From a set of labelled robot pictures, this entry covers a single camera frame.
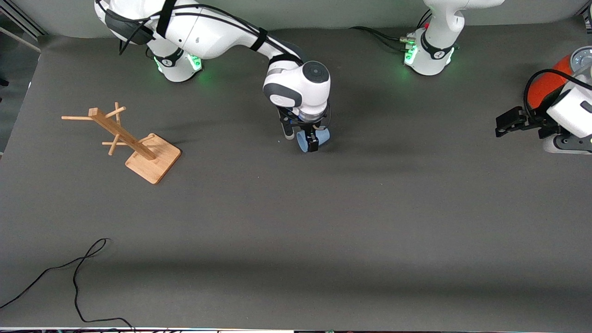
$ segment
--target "green light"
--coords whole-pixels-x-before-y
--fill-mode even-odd
[[[417,54],[417,46],[414,45],[410,50],[407,51],[407,55],[405,56],[405,63],[408,65],[413,64],[416,54]]]
[[[446,64],[448,65],[452,59],[452,54],[454,53],[454,47],[450,50],[450,55],[448,56],[448,60],[446,60]]]
[[[156,62],[156,66],[158,66],[158,71],[162,73],[162,68],[160,68],[160,63],[158,63],[158,60],[156,60],[156,57],[154,57],[154,62]]]
[[[187,53],[187,59],[189,59],[191,67],[193,67],[193,69],[195,71],[198,71],[201,69],[201,59],[199,57],[196,57],[190,53]]]

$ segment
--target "white wall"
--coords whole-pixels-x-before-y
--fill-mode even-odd
[[[96,18],[93,0],[13,0],[51,34],[111,37]],[[421,0],[204,0],[268,30],[411,26],[427,9]],[[587,0],[506,0],[467,11],[470,25],[546,23],[572,16]]]

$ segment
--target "wooden square base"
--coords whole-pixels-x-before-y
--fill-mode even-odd
[[[127,159],[126,166],[150,183],[157,184],[181,156],[181,150],[158,135],[151,133],[149,136],[154,137],[143,144],[156,154],[156,159],[149,161],[134,152]]]

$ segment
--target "table surface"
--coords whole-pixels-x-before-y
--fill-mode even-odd
[[[532,73],[585,45],[581,18],[467,27],[436,77],[363,31],[276,35],[332,74],[316,153],[283,138],[267,60],[245,48],[173,84],[143,47],[47,40],[0,162],[0,302],[110,237],[79,276],[90,319],[590,331],[592,159],[545,153],[536,131],[494,135]],[[159,185],[124,166],[128,148],[107,156],[96,124],[60,120],[114,101],[131,133],[183,150]],[[46,275],[2,326],[82,326],[72,273]]]

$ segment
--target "wooden mug tree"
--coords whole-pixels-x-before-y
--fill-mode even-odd
[[[126,166],[150,183],[157,184],[179,158],[181,150],[154,133],[137,140],[121,126],[120,113],[125,110],[126,107],[120,107],[115,102],[115,110],[107,114],[95,107],[88,110],[88,117],[62,116],[62,119],[93,120],[101,125],[115,136],[113,141],[102,143],[110,146],[109,156],[113,155],[117,146],[129,146],[134,153],[127,159]]]

